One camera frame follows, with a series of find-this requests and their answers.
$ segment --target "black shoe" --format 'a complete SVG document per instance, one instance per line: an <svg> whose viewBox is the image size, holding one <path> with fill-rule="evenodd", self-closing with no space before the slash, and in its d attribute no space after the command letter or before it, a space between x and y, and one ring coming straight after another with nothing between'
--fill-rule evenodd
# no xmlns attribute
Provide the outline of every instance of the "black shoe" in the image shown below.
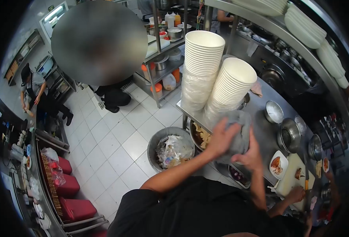
<svg viewBox="0 0 349 237"><path fill-rule="evenodd" d="M73 119L73 114L71 113L70 115L68 115L67 126L71 125L72 119Z"/></svg>

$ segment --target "small bowl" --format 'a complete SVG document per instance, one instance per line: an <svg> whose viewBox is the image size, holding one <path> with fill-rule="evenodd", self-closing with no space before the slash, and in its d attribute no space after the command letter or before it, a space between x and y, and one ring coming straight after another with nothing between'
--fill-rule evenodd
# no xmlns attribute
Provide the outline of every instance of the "small bowl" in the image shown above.
<svg viewBox="0 0 349 237"><path fill-rule="evenodd" d="M271 123L280 124L284 119L284 112L281 107L274 101L268 101L266 103L266 109L264 111L266 118Z"/></svg>

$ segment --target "grey uniform shirt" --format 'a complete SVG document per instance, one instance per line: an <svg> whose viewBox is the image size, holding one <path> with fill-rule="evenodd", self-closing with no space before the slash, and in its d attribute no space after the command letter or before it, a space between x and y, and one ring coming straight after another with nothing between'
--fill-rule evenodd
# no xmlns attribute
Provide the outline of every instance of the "grey uniform shirt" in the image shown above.
<svg viewBox="0 0 349 237"><path fill-rule="evenodd" d="M40 92L41 85L43 85L44 82L45 82L44 78L41 75L34 72L32 73L31 81L22 87L22 91L26 93L27 88L31 88L32 86L32 90L35 93L35 96L37 96ZM48 88L44 90L44 93L47 94L47 92L48 92Z"/></svg>

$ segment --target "white cutting board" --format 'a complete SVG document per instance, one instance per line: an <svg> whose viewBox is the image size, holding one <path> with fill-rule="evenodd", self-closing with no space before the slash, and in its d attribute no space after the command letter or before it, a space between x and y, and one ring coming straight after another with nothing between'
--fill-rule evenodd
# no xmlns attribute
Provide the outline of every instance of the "white cutting board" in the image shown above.
<svg viewBox="0 0 349 237"><path fill-rule="evenodd" d="M171 42L169 40L160 39L160 47L161 49L164 49L165 47L169 46ZM149 56L153 55L158 51L158 44L156 42L152 42L148 45L147 54L145 58L148 58Z"/></svg>
<svg viewBox="0 0 349 237"><path fill-rule="evenodd" d="M293 187L302 186L305 188L305 177L301 177L300 180L296 179L295 172L298 168L301 168L301 175L305 176L305 164L302 162L300 157L297 154L290 154L288 156L288 168L286 169L283 179L278 181L276 191L285 197L289 194ZM315 181L314 175L309 171L309 189L313 188ZM299 211L303 211L303 201L296 202L293 206Z"/></svg>

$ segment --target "human hand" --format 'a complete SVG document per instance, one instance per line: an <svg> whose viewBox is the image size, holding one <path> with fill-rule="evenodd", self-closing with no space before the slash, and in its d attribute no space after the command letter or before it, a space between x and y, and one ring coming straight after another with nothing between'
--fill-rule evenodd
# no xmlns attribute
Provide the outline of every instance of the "human hand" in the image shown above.
<svg viewBox="0 0 349 237"><path fill-rule="evenodd" d="M250 146L245 154L236 154L231 157L231 162L241 162L251 171L262 171L260 147L253 134L253 127L250 127Z"/></svg>
<svg viewBox="0 0 349 237"><path fill-rule="evenodd" d="M40 96L37 96L34 104L37 105L39 103L39 101L40 101Z"/></svg>
<svg viewBox="0 0 349 237"><path fill-rule="evenodd" d="M205 150L206 152L210 152L213 158L217 158L227 151L232 139L242 127L240 124L235 123L229 126L228 129L225 129L227 121L228 118L223 118L215 125L213 137Z"/></svg>
<svg viewBox="0 0 349 237"><path fill-rule="evenodd" d="M300 202L305 197L305 189L302 186L294 187L289 194L285 197L290 204Z"/></svg>

